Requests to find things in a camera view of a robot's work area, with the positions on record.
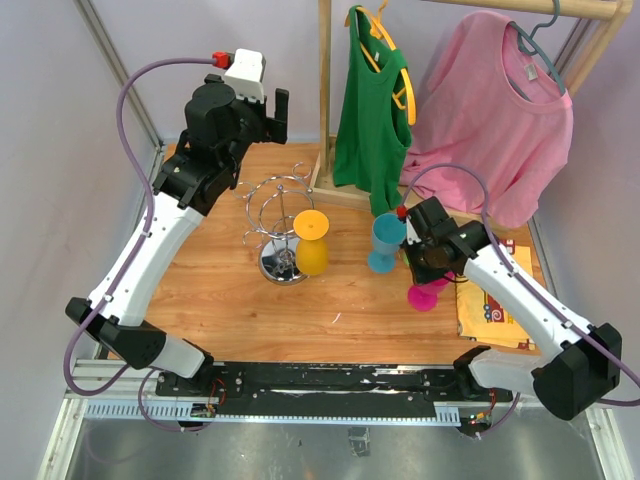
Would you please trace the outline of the orange plastic wine glass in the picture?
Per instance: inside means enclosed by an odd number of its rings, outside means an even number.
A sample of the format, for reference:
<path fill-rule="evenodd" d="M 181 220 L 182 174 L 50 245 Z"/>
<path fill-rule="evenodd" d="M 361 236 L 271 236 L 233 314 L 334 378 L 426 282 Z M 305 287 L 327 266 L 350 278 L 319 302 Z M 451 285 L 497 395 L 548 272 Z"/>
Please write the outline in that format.
<path fill-rule="evenodd" d="M 296 265 L 305 275 L 322 274 L 328 267 L 329 253 L 325 236 L 329 231 L 328 217 L 315 209 L 300 212 L 293 222 L 299 237 L 296 247 Z"/>

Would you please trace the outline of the blue plastic wine glass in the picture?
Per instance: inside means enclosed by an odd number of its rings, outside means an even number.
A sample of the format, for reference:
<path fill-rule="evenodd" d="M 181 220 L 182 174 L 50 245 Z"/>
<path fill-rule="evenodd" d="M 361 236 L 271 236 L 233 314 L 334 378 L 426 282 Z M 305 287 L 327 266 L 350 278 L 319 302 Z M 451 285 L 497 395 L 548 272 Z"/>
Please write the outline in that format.
<path fill-rule="evenodd" d="M 372 225 L 372 251 L 367 263 L 378 274 L 390 273 L 396 265 L 396 253 L 406 238 L 406 225 L 395 213 L 378 216 Z"/>

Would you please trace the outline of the green plastic wine glass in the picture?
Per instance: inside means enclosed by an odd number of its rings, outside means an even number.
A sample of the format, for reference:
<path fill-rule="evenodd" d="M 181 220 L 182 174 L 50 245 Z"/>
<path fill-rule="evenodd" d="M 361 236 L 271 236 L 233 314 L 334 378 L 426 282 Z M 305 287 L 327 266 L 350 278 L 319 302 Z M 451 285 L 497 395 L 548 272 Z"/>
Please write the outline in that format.
<path fill-rule="evenodd" d="M 406 266 L 410 266 L 410 262 L 409 262 L 409 259 L 408 259 L 408 256 L 407 256 L 406 251 L 405 251 L 404 249 L 400 249 L 400 252 L 399 252 L 399 253 L 400 253 L 400 256 L 401 256 L 401 258 L 402 258 L 402 260 L 403 260 L 404 264 L 405 264 Z"/>

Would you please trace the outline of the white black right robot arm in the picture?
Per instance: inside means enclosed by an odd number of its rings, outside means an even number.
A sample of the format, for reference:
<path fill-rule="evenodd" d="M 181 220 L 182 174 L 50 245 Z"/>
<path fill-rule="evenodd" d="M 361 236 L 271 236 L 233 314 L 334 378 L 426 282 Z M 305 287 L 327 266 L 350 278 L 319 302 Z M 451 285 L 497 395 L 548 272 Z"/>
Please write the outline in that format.
<path fill-rule="evenodd" d="M 571 420 L 616 388 L 622 337 L 565 307 L 524 271 L 476 220 L 462 226 L 436 198 L 408 209 L 403 248 L 416 283 L 464 276 L 496 300 L 538 348 L 537 357 L 475 347 L 453 363 L 453 387 L 466 400 L 495 388 L 536 397 Z"/>

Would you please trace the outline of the pink plastic wine glass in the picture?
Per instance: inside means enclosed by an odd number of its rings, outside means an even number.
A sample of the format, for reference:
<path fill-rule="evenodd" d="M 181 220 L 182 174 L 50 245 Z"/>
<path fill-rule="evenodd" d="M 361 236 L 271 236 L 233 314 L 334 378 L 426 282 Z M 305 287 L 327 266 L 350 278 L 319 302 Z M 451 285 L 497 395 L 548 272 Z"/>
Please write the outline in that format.
<path fill-rule="evenodd" d="M 412 285 L 408 289 L 407 300 L 409 305 L 417 311 L 428 312 L 438 304 L 441 293 L 453 284 L 455 277 L 448 273 L 443 278 L 423 285 Z"/>

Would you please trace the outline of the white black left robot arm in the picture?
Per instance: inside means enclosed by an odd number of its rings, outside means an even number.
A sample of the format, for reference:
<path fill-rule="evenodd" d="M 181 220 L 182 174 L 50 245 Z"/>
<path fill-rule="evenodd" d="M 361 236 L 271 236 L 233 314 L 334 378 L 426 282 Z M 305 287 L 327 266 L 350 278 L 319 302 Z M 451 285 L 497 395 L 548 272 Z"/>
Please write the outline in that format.
<path fill-rule="evenodd" d="M 125 249 L 88 298 L 73 297 L 65 313 L 134 369 L 155 367 L 179 376 L 190 394 L 207 393 L 214 371 L 207 354 L 146 321 L 151 298 L 182 244 L 218 198 L 238 183 L 254 143 L 287 140 L 289 93 L 275 91 L 274 115 L 223 82 L 206 81 L 185 106 L 186 128 L 152 185 L 153 211 L 144 214 Z"/>

